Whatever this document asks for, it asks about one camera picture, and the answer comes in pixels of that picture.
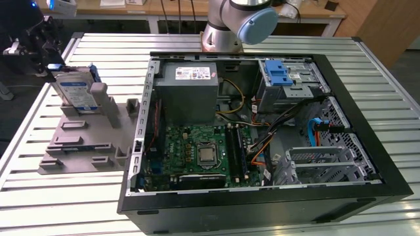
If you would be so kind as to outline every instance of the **power supply label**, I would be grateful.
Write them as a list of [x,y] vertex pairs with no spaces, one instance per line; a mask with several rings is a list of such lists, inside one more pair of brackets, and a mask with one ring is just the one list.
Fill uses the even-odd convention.
[[210,67],[179,67],[176,69],[176,80],[210,80],[211,68]]
[[78,110],[88,113],[98,109],[98,104],[92,94],[88,93],[90,88],[86,82],[62,82],[60,86],[67,99]]

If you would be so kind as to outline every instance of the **sticker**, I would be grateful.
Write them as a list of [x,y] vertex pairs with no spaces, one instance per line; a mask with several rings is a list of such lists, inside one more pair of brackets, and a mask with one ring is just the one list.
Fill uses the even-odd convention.
[[94,96],[88,93],[86,82],[62,82],[60,83],[66,98],[74,104],[74,107],[86,112],[92,112],[98,109]]
[[346,18],[344,15],[330,15],[331,18]]
[[211,68],[210,67],[179,67],[176,69],[176,80],[210,80]]
[[127,11],[131,14],[146,14],[146,11]]
[[271,173],[268,172],[268,170],[264,170],[264,176],[268,180],[271,180]]
[[290,74],[290,78],[294,80],[300,80],[300,75],[299,74]]
[[258,106],[255,104],[252,105],[252,113],[258,113]]

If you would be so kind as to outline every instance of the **aluminum table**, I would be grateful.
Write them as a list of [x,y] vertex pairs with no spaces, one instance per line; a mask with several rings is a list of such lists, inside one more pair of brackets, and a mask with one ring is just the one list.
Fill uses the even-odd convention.
[[[75,34],[63,57],[94,62],[116,102],[142,99],[151,51],[200,51],[198,35]],[[326,54],[379,139],[415,192],[340,223],[200,233],[200,235],[420,235],[420,107],[375,58],[351,38],[275,36],[246,52]],[[38,174],[59,124],[60,98],[50,85],[0,160],[0,234],[142,235],[116,214],[123,172]]]

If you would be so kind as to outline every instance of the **ram slot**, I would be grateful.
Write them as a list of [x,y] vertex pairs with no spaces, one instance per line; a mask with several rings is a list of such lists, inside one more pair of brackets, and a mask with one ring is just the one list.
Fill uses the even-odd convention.
[[230,162],[230,174],[234,182],[247,179],[247,160],[243,138],[238,127],[226,127],[226,140]]

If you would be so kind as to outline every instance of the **desk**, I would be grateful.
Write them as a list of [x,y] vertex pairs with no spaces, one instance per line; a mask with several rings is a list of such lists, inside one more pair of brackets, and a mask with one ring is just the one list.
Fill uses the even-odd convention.
[[[182,20],[192,21],[192,6],[190,0],[182,1]],[[327,0],[319,0],[320,6],[326,5]],[[100,9],[100,0],[78,0],[78,15],[70,17],[50,11],[44,0],[39,1],[39,6],[46,15],[51,15],[56,19],[87,19],[87,20],[147,20],[150,23],[151,33],[159,33],[158,21],[164,20],[163,7],[159,0],[147,0],[143,6],[127,5],[126,8]],[[168,20],[179,20],[178,1],[164,0],[166,12]],[[208,0],[195,0],[195,11],[198,21],[207,21]],[[338,7],[336,11],[326,10],[318,7],[312,0],[303,2],[300,6],[302,23],[306,24],[327,24],[323,36],[334,36],[342,20],[347,14]],[[296,19],[287,17],[279,18],[279,23],[296,23]]]
[[[123,103],[128,98],[142,99],[151,51],[199,52],[200,37],[87,33],[71,40],[63,58],[68,65],[94,62],[108,94]],[[420,108],[364,44],[351,38],[272,36],[246,45],[244,51],[327,55],[415,194],[342,222],[200,235],[419,235]],[[63,114],[60,104],[46,85],[0,160],[0,231],[8,236],[143,235],[127,217],[116,214],[123,172],[38,174]]]

